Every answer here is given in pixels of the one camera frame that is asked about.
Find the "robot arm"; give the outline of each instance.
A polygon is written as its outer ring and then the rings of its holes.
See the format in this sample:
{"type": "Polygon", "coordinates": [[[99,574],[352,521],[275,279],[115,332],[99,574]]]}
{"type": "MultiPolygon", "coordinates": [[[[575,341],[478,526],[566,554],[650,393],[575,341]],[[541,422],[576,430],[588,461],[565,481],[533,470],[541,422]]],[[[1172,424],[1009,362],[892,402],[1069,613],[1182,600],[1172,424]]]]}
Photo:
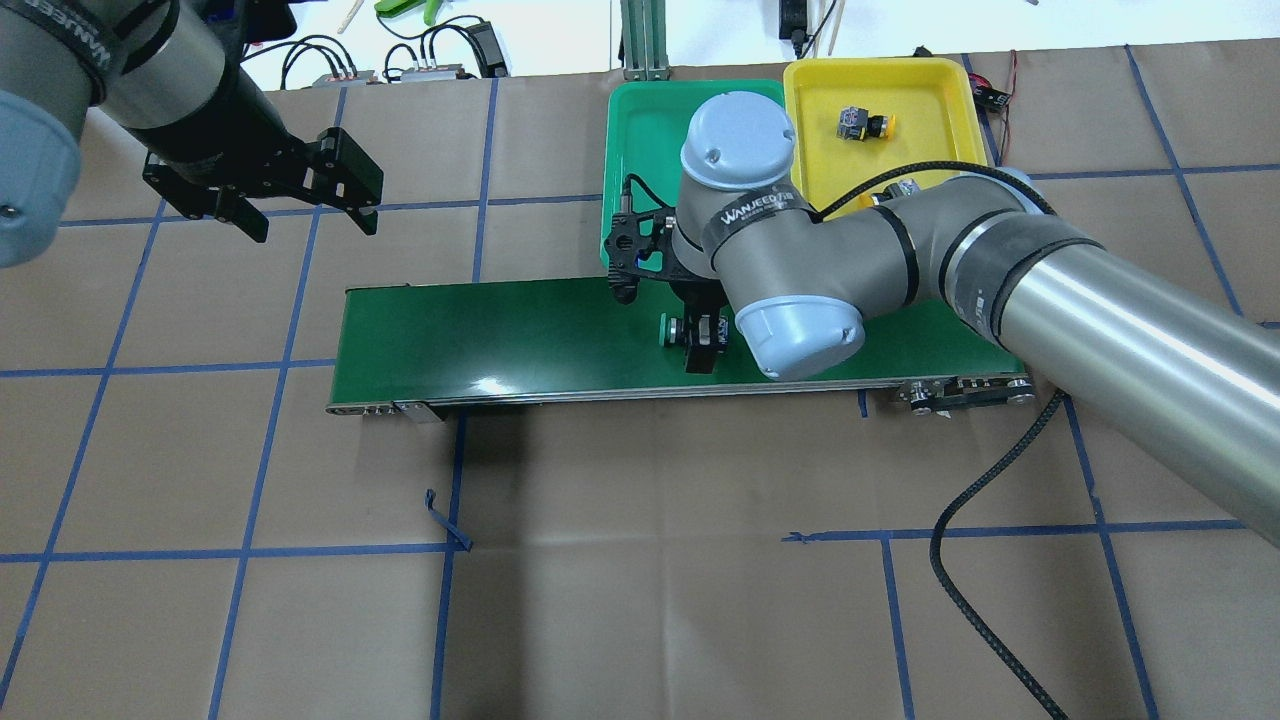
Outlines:
{"type": "MultiPolygon", "coordinates": [[[[762,373],[817,374],[859,350],[863,319],[938,297],[1280,546],[1275,333],[986,177],[817,223],[785,179],[792,138],[760,96],[708,101],[684,147],[669,241],[687,272],[723,286],[762,373]]],[[[611,266],[620,283],[621,265],[611,266]]]]}
{"type": "Polygon", "coordinates": [[[248,200],[287,195],[376,231],[376,163],[340,128],[311,143],[289,135],[239,69],[248,12],[237,0],[219,36],[186,0],[0,0],[0,266],[52,241],[97,104],[147,146],[143,178],[188,218],[262,242],[268,220],[248,200]]]}

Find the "metal post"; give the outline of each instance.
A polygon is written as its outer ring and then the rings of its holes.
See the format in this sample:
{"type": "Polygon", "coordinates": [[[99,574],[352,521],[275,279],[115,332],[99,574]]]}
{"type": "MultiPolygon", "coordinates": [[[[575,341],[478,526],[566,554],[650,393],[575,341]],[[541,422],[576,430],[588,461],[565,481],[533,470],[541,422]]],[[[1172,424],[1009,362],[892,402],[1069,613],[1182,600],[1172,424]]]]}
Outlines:
{"type": "Polygon", "coordinates": [[[627,79],[667,79],[667,0],[622,0],[622,73],[627,79]]]}

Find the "green object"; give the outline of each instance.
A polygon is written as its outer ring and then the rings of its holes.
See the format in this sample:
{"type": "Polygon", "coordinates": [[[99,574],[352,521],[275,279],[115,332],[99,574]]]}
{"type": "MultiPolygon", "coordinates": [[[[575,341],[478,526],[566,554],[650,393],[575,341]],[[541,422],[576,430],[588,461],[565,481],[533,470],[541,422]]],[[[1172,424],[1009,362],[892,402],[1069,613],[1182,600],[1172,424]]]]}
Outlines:
{"type": "Polygon", "coordinates": [[[384,18],[394,18],[403,15],[419,5],[424,5],[422,22],[426,23],[426,27],[431,27],[435,24],[435,18],[440,14],[440,5],[443,4],[444,0],[378,0],[374,4],[374,12],[384,18]]]}
{"type": "Polygon", "coordinates": [[[645,283],[632,305],[603,278],[347,292],[329,411],[897,387],[906,379],[1020,375],[1021,363],[937,301],[867,323],[867,345],[813,378],[764,378],[741,336],[709,375],[684,350],[655,347],[653,322],[680,316],[669,288],[645,283]]]}
{"type": "MultiPolygon", "coordinates": [[[[782,83],[772,79],[704,79],[685,82],[634,82],[609,97],[609,124],[604,138],[604,202],[600,218],[600,263],[608,266],[604,238],[622,196],[622,178],[635,173],[663,201],[676,204],[680,195],[680,147],[689,133],[689,120],[698,108],[722,92],[748,90],[782,105],[782,83]]],[[[632,209],[653,210],[657,204],[632,187],[632,209]]],[[[657,270],[660,259],[641,266],[657,270]]]]}

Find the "black cable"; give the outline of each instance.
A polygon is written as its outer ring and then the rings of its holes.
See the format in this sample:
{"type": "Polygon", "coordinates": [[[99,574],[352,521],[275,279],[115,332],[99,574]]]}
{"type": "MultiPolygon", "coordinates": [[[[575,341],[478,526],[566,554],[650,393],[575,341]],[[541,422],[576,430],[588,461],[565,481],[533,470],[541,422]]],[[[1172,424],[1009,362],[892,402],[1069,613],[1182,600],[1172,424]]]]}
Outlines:
{"type": "Polygon", "coordinates": [[[329,69],[334,73],[333,77],[338,77],[339,73],[343,76],[347,74],[347,65],[343,64],[342,55],[338,55],[337,50],[332,47],[325,47],[324,45],[314,45],[311,42],[306,45],[296,45],[288,53],[285,53],[284,63],[282,63],[280,65],[280,72],[283,72],[285,76],[289,74],[293,70],[293,64],[298,61],[298,58],[303,53],[307,53],[310,50],[319,50],[320,54],[324,55],[326,60],[329,60],[329,69]]]}
{"type": "MultiPolygon", "coordinates": [[[[312,36],[308,36],[308,37],[328,37],[328,36],[312,35],[312,36]]],[[[348,64],[343,61],[343,58],[340,55],[338,55],[338,51],[334,50],[333,47],[329,47],[328,45],[320,45],[317,42],[307,42],[307,38],[296,40],[293,42],[305,44],[307,49],[308,47],[317,47],[317,49],[323,50],[324,55],[326,58],[333,58],[334,63],[338,65],[338,70],[343,76],[348,76],[348,77],[355,77],[356,76],[356,63],[351,61],[349,63],[351,67],[348,68],[348,64]]],[[[342,50],[343,50],[343,53],[347,51],[346,47],[343,47],[342,50]]],[[[293,69],[293,63],[298,59],[298,55],[301,55],[305,51],[306,51],[306,49],[302,45],[294,45],[288,53],[284,54],[285,72],[293,69]]]]}
{"type": "Polygon", "coordinates": [[[1030,670],[1028,670],[1027,666],[1018,660],[1014,652],[1009,650],[1009,646],[1006,646],[996,635],[995,630],[992,630],[991,626],[983,621],[983,619],[978,615],[978,611],[969,605],[969,601],[960,593],[956,584],[951,582],[951,575],[948,575],[946,568],[942,566],[942,537],[947,532],[947,523],[951,521],[955,514],[959,512],[966,502],[973,500],[973,496],[978,495],[982,488],[987,487],[991,480],[995,480],[996,477],[1005,471],[1005,468],[1009,468],[1014,460],[1018,460],[1023,451],[1027,450],[1036,437],[1039,436],[1041,430],[1044,429],[1044,425],[1047,425],[1053,418],[1053,414],[1057,413],[1057,409],[1062,405],[1064,400],[1066,400],[1065,392],[1061,389],[1053,391],[1053,397],[1051,397],[1044,409],[1041,410],[1041,414],[1036,418],[1036,421],[1032,423],[1032,427],[1023,433],[1023,437],[1009,450],[1009,452],[1005,454],[1004,457],[1001,457],[995,465],[991,466],[989,470],[983,473],[980,478],[974,480],[972,486],[965,488],[964,492],[952,500],[951,505],[947,505],[947,509],[943,510],[942,515],[938,518],[937,524],[933,525],[933,534],[929,536],[929,564],[933,566],[933,574],[937,575],[938,582],[942,583],[942,589],[946,591],[947,597],[956,603],[956,607],[960,609],[960,614],[965,616],[965,620],[969,620],[969,624],[978,630],[982,639],[991,646],[991,650],[996,651],[1000,660],[1002,660],[1005,665],[1012,670],[1014,676],[1016,676],[1027,691],[1032,693],[1032,697],[1041,703],[1044,712],[1056,720],[1066,720],[1066,712],[1059,707],[1059,705],[1048,694],[1048,691],[1046,691],[1044,687],[1036,680],[1036,676],[1032,675],[1030,670]]]}
{"type": "Polygon", "coordinates": [[[925,170],[960,170],[960,172],[973,173],[975,176],[986,176],[992,179],[998,179],[1000,182],[1009,184],[1018,192],[1025,195],[1027,199],[1032,201],[1032,205],[1036,205],[1036,208],[1039,209],[1046,215],[1057,214],[1053,211],[1053,208],[1048,204],[1048,201],[1044,200],[1044,197],[1041,196],[1039,192],[1036,192],[1034,187],[1027,184],[1021,179],[1004,170],[997,170],[995,168],[988,168],[987,165],[979,165],[977,163],[964,163],[961,160],[927,160],[924,163],[911,163],[909,165],[893,168],[892,170],[884,170],[883,173],[870,178],[869,181],[865,181],[855,186],[849,192],[841,195],[840,199],[837,199],[831,205],[827,205],[822,210],[818,210],[818,219],[819,220],[826,219],[836,210],[844,208],[850,200],[858,197],[859,195],[867,192],[868,190],[872,190],[873,187],[881,183],[888,182],[901,176],[909,176],[911,173],[923,173],[925,170]]]}
{"type": "Polygon", "coordinates": [[[809,51],[813,50],[813,46],[818,44],[818,33],[822,32],[822,28],[827,27],[827,20],[831,19],[831,13],[832,13],[832,10],[836,9],[837,4],[838,4],[837,0],[831,0],[831,6],[827,8],[827,14],[822,17],[822,22],[818,23],[818,28],[814,29],[813,35],[809,36],[809,45],[805,45],[804,53],[796,55],[797,60],[800,58],[804,58],[805,55],[808,55],[809,51]]]}
{"type": "Polygon", "coordinates": [[[419,41],[420,44],[426,40],[428,35],[431,36],[431,41],[426,44],[426,51],[424,51],[424,55],[431,59],[431,65],[435,65],[435,36],[438,36],[442,31],[445,29],[452,29],[453,32],[457,32],[458,35],[462,36],[463,40],[467,41],[467,45],[471,46],[471,55],[476,59],[476,65],[479,65],[480,74],[484,76],[484,70],[489,65],[488,61],[485,60],[484,50],[480,47],[480,42],[475,38],[475,36],[472,36],[470,32],[466,31],[466,28],[461,26],[439,24],[422,33],[422,40],[419,41]]]}
{"type": "Polygon", "coordinates": [[[298,42],[307,42],[310,40],[328,40],[329,42],[333,42],[334,45],[337,45],[338,50],[342,50],[343,56],[347,59],[347,68],[351,69],[351,74],[352,76],[356,74],[356,72],[357,72],[356,70],[356,61],[351,59],[351,53],[347,50],[347,46],[343,45],[342,41],[339,41],[337,37],[334,37],[332,35],[308,35],[306,37],[300,37],[298,42]]]}
{"type": "Polygon", "coordinates": [[[403,69],[401,69],[401,68],[392,68],[392,55],[394,55],[396,51],[399,50],[401,47],[403,47],[404,50],[408,51],[410,58],[413,59],[413,65],[415,67],[417,65],[417,53],[413,53],[413,47],[411,47],[406,42],[397,42],[396,45],[392,45],[392,49],[387,51],[387,58],[383,59],[383,77],[387,78],[387,82],[392,81],[392,78],[390,78],[392,69],[398,69],[401,72],[401,77],[404,76],[404,70],[403,69]]]}
{"type": "Polygon", "coordinates": [[[384,20],[383,17],[379,15],[378,13],[374,13],[374,18],[378,19],[378,24],[383,26],[383,29],[385,29],[387,32],[394,35],[396,37],[398,37],[401,40],[420,40],[420,38],[425,37],[426,33],[431,32],[433,29],[435,29],[435,28],[438,28],[440,26],[444,26],[444,24],[449,24],[453,20],[461,20],[461,19],[466,19],[466,18],[474,18],[476,22],[481,22],[481,23],[484,22],[484,18],[481,18],[480,15],[453,15],[452,18],[449,18],[449,19],[447,19],[444,22],[435,23],[434,26],[426,28],[425,31],[422,31],[422,32],[420,32],[417,35],[401,35],[401,33],[396,32],[394,29],[392,29],[392,26],[387,24],[387,20],[384,20]]]}
{"type": "Polygon", "coordinates": [[[657,202],[659,208],[667,208],[667,209],[671,208],[671,205],[663,202],[662,197],[658,197],[658,193],[654,192],[653,188],[649,187],[649,183],[644,182],[644,178],[641,178],[640,176],[635,173],[627,173],[626,177],[622,178],[622,190],[628,195],[631,192],[631,183],[639,184],[640,190],[643,190],[644,193],[648,195],[650,200],[657,202]]]}
{"type": "Polygon", "coordinates": [[[266,47],[264,47],[261,50],[256,50],[253,53],[250,53],[250,54],[244,55],[243,58],[241,58],[241,61],[243,63],[244,60],[252,60],[253,58],[257,58],[259,55],[266,55],[268,53],[271,53],[273,50],[279,50],[280,47],[297,47],[298,45],[307,45],[307,46],[311,46],[311,47],[320,47],[321,50],[328,50],[329,53],[332,53],[334,58],[338,56],[338,54],[335,51],[330,50],[329,47],[325,47],[324,45],[312,45],[311,42],[301,42],[301,41],[297,41],[297,40],[291,40],[288,42],[278,42],[275,45],[269,45],[269,46],[266,46],[266,47]]]}
{"type": "Polygon", "coordinates": [[[338,60],[339,65],[342,64],[342,60],[340,60],[340,58],[338,58],[337,53],[334,53],[333,50],[329,50],[328,47],[325,47],[323,45],[307,45],[297,55],[293,55],[292,58],[287,58],[285,59],[284,65],[280,68],[280,90],[288,90],[288,87],[285,87],[285,85],[287,85],[287,82],[289,79],[289,72],[293,70],[293,64],[297,63],[298,59],[302,58],[303,54],[310,53],[311,50],[319,50],[320,54],[324,55],[325,60],[329,63],[329,72],[333,73],[333,78],[334,79],[339,79],[342,77],[342,73],[338,70],[338,67],[334,65],[334,60],[338,60]],[[330,54],[333,54],[333,58],[330,58],[328,54],[325,54],[326,50],[330,54]]]}

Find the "yellow tray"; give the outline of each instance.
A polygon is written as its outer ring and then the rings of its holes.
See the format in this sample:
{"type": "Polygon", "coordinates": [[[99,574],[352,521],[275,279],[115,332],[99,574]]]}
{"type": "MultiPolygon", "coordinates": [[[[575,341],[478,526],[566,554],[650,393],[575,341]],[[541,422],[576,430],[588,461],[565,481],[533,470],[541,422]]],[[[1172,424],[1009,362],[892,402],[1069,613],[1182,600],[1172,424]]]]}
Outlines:
{"type": "MultiPolygon", "coordinates": [[[[797,152],[791,181],[823,208],[859,182],[922,160],[987,156],[964,68],[942,58],[810,59],[791,63],[782,76],[787,113],[796,126],[797,152]],[[890,138],[836,136],[840,111],[856,105],[873,115],[896,115],[890,138]]],[[[913,177],[922,187],[955,173],[913,177]]],[[[850,202],[836,217],[858,209],[850,202]]]]}

